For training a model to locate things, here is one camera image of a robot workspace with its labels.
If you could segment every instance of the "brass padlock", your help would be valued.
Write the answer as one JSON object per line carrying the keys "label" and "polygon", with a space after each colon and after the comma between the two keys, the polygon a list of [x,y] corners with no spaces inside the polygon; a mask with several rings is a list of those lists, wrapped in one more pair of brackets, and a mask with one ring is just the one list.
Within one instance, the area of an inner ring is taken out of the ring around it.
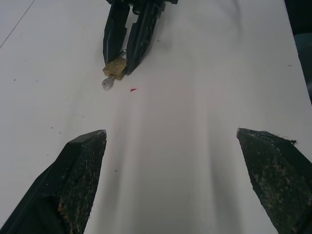
{"label": "brass padlock", "polygon": [[108,77],[114,76],[115,79],[122,79],[125,76],[126,65],[127,59],[118,57],[107,63],[103,69],[103,72]]}

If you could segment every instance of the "white table surface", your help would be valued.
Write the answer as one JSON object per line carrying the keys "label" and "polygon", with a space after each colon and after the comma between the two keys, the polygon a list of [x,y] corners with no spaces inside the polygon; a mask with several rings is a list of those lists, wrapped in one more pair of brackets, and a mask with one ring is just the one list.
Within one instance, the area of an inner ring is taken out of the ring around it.
{"label": "white table surface", "polygon": [[[283,1],[168,4],[143,63],[106,92],[108,12],[105,0],[35,0],[0,48],[0,225],[66,142],[106,129],[86,234],[276,234],[235,135],[296,139],[312,159],[312,108]],[[1,22],[2,41],[23,14]]]}
{"label": "white table surface", "polygon": [[8,38],[33,0],[1,0],[0,1],[0,46]]}

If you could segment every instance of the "line on surface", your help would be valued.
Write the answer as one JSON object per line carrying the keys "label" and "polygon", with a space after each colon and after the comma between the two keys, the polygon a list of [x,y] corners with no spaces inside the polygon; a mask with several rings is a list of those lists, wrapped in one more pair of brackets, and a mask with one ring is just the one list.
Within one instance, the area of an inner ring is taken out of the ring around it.
{"label": "line on surface", "polygon": [[[33,0],[33,2],[30,4],[30,6],[27,8],[27,10],[25,11],[24,15],[26,15],[27,11],[29,10],[29,8],[31,7],[31,5],[34,3],[35,0]],[[16,26],[19,24],[19,22],[21,21],[21,19],[24,17],[24,15],[22,15],[22,17],[19,19],[18,23],[14,26],[14,28],[12,29],[12,31],[10,32],[10,34],[7,36],[7,38],[4,40],[4,42],[0,45],[0,49],[3,46],[3,44],[6,42],[6,40],[8,40],[9,36],[13,33],[14,29],[16,28]]]}

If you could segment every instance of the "dark object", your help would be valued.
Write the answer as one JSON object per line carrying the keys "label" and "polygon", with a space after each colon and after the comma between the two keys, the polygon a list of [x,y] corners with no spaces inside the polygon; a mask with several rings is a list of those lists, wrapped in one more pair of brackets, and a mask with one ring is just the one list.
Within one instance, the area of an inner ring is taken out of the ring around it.
{"label": "dark object", "polygon": [[285,0],[289,21],[294,35],[312,33],[312,1]]}
{"label": "dark object", "polygon": [[160,18],[161,12],[165,10],[165,1],[177,4],[178,0],[107,1],[112,7],[104,31],[103,55],[105,64],[120,54],[127,33],[125,25],[130,6],[133,6],[133,13],[138,15],[137,22],[132,25],[127,44],[126,74],[129,75],[139,66],[151,43],[156,21]]}
{"label": "dark object", "polygon": [[312,233],[312,165],[289,141],[238,129],[253,190],[279,234]]}
{"label": "dark object", "polygon": [[17,205],[0,234],[82,234],[98,188],[106,132],[68,142]]}
{"label": "dark object", "polygon": [[303,75],[312,102],[312,33],[298,34],[294,36],[294,41],[296,42]]}

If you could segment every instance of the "metal key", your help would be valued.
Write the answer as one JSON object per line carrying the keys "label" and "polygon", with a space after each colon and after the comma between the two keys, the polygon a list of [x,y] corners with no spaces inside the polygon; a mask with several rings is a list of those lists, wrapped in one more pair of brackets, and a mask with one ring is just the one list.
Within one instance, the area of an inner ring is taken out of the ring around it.
{"label": "metal key", "polygon": [[106,64],[103,72],[108,78],[102,82],[102,86],[105,90],[110,89],[114,85],[115,79],[121,80],[125,76],[126,65],[127,60],[122,57],[118,57]]}

